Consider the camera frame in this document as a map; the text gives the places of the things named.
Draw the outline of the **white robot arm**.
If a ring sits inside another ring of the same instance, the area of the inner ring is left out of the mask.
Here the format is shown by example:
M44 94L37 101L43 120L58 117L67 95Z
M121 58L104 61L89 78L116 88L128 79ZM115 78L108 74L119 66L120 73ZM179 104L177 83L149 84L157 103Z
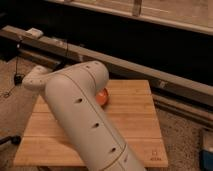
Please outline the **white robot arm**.
M89 61L57 71L37 65L23 86L43 96L89 171L146 171L96 101L108 80L106 66Z

